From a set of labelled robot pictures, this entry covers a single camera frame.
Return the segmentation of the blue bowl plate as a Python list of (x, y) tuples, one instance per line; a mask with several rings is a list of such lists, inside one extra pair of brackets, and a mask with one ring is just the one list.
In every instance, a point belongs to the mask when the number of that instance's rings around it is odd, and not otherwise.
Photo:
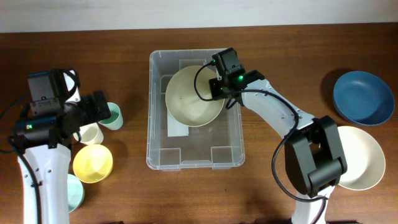
[(392, 117), (396, 105), (388, 84), (363, 71), (348, 72), (337, 79), (333, 104), (341, 117), (363, 126), (385, 123)]

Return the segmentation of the green cup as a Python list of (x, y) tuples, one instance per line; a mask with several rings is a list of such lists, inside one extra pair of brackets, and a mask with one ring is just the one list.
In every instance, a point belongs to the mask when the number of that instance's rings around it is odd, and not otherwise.
[(111, 112), (111, 117), (99, 121), (98, 123), (112, 131), (119, 130), (124, 123), (120, 107), (112, 102), (108, 102), (108, 107)]

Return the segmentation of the yellow bowl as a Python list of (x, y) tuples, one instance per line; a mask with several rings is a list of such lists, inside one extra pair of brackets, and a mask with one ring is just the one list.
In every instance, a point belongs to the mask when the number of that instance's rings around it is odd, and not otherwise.
[(107, 178), (113, 169), (111, 151), (100, 144), (87, 145), (73, 160), (73, 172), (82, 182), (94, 184)]

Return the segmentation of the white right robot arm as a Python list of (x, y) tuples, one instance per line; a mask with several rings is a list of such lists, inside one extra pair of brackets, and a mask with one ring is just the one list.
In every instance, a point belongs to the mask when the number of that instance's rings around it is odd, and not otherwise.
[(256, 70), (208, 83), (212, 100), (239, 102), (281, 137), (271, 171), (280, 189), (296, 201), (290, 222), (324, 223), (331, 193), (348, 170), (335, 121), (302, 111)]

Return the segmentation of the cream plate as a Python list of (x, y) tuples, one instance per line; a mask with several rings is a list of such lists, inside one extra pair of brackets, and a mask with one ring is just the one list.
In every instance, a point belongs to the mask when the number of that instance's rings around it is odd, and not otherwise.
[(170, 114), (180, 123), (199, 127), (212, 122), (221, 112), (224, 101), (203, 101), (211, 98), (209, 80), (216, 72), (199, 65), (179, 70), (169, 81), (165, 102)]
[(366, 131), (352, 126), (338, 127), (348, 170), (339, 185), (349, 190), (368, 190), (384, 176), (386, 159), (379, 143)]

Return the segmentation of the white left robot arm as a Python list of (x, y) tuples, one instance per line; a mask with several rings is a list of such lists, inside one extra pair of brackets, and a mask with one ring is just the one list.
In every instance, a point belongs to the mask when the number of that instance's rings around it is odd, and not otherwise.
[(102, 91), (74, 101), (68, 95), (40, 96), (29, 105), (33, 115), (16, 122), (8, 143), (17, 154), (23, 183), (24, 223), (69, 223), (68, 170), (73, 134), (109, 118)]

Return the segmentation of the cream cup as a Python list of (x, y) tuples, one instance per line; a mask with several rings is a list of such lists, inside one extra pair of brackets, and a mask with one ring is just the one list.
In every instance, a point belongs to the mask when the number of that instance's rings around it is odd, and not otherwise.
[(104, 135), (97, 123), (81, 126), (79, 133), (80, 135), (73, 133), (73, 137), (82, 144), (101, 144), (104, 140)]

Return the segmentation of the light green bowl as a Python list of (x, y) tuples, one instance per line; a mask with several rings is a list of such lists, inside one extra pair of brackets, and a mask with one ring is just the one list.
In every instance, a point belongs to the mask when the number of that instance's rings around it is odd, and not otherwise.
[(67, 189), (68, 212), (71, 213), (82, 204), (85, 197), (85, 190), (80, 179), (72, 174), (68, 174)]

